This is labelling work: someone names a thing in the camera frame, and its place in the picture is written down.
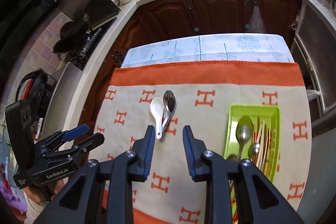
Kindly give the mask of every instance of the white countertop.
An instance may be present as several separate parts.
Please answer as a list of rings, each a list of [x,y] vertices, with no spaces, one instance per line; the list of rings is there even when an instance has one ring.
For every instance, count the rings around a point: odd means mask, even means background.
[[[78,125],[86,98],[94,82],[94,79],[102,65],[107,53],[111,49],[115,39],[124,28],[128,20],[137,8],[154,0],[132,0],[130,3],[121,7],[117,20],[103,36],[98,46],[91,55],[88,63],[83,70],[83,75],[77,85],[76,91],[69,106],[68,114],[62,130],[69,130]]]

